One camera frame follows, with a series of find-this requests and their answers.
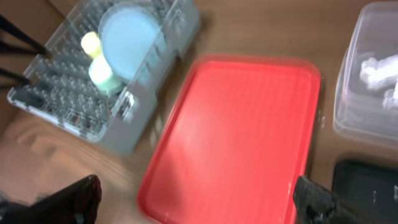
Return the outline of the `green bowl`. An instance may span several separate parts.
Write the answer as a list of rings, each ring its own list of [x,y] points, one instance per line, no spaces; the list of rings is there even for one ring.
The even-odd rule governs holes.
[[[114,95],[119,93],[124,87],[123,82],[113,72],[103,54],[93,59],[89,66],[88,74],[91,81],[103,94]]]

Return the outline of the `white napkin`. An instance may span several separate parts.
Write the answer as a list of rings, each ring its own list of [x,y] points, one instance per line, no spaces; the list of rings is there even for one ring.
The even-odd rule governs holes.
[[[384,92],[382,105],[387,110],[397,109],[397,55],[377,60],[370,57],[361,63],[360,79],[365,82],[368,90]]]

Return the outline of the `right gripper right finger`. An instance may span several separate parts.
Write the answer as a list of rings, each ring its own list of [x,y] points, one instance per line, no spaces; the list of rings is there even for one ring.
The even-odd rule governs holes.
[[[298,219],[309,224],[366,224],[352,204],[306,176],[298,177],[293,194]]]

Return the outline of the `light blue plate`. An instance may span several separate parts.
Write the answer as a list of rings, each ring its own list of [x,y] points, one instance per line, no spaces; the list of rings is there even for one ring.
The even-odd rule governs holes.
[[[107,10],[99,25],[103,55],[112,70],[129,82],[147,62],[156,66],[167,44],[155,17],[132,4],[117,4]]]

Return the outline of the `yellow plastic cup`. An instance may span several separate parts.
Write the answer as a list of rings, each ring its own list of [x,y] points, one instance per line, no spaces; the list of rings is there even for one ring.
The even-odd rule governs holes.
[[[80,45],[84,52],[89,55],[92,59],[96,58],[102,53],[100,38],[96,32],[86,33],[80,42]]]

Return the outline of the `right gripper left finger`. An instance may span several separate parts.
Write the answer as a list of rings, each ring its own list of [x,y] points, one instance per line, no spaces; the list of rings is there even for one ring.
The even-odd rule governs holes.
[[[1,224],[94,224],[101,182],[91,174],[31,205],[1,197]]]

